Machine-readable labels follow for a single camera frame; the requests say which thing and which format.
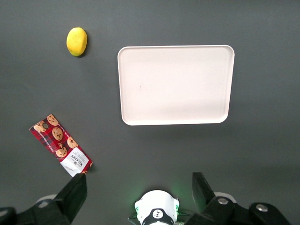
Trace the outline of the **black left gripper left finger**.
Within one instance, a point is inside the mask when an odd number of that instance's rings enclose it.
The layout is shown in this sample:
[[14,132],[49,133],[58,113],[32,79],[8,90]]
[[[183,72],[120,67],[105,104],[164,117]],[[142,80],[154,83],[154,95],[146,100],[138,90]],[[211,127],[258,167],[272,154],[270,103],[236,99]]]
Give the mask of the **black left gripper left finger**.
[[13,207],[0,209],[2,225],[70,225],[87,197],[86,175],[79,173],[54,197],[37,202],[17,213]]

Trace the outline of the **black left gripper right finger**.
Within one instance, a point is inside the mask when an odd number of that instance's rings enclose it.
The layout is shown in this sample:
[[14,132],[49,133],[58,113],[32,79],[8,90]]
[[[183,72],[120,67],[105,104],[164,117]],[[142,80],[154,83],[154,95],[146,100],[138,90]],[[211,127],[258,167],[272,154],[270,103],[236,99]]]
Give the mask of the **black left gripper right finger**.
[[192,175],[192,196],[198,212],[187,225],[289,225],[287,218],[273,205],[254,202],[248,209],[228,197],[216,196],[201,172]]

